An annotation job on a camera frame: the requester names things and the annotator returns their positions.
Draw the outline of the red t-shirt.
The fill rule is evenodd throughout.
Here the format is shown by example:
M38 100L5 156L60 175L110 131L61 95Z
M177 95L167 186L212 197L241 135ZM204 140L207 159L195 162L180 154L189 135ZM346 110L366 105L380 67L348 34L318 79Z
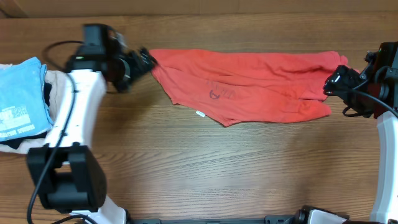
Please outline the red t-shirt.
M312 54L221 53L153 49L152 71L175 105L200 111L228 127L245 121L298 123L331 114L325 80L348 59Z

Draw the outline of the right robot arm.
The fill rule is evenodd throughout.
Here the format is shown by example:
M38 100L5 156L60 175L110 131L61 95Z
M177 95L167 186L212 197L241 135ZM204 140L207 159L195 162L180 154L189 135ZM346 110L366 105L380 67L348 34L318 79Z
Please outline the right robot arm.
M376 199L369 220L397 223L397 74L390 66L367 66L363 73L340 65L327 79L324 93L340 97L353 117L374 116L380 141Z

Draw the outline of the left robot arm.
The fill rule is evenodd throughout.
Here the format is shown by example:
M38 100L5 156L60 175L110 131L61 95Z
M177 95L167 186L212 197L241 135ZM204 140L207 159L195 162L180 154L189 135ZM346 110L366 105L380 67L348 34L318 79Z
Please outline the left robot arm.
M124 53L120 47L82 45L65 67L67 84L55 126L41 147L27 153L35 185L27 207L32 223L38 198L42 206L64 213L63 223L75 218L85 223L131 223L125 208L107 195L107 180L91 152L96 115L107 82L118 92L153 70L156 59L145 48Z

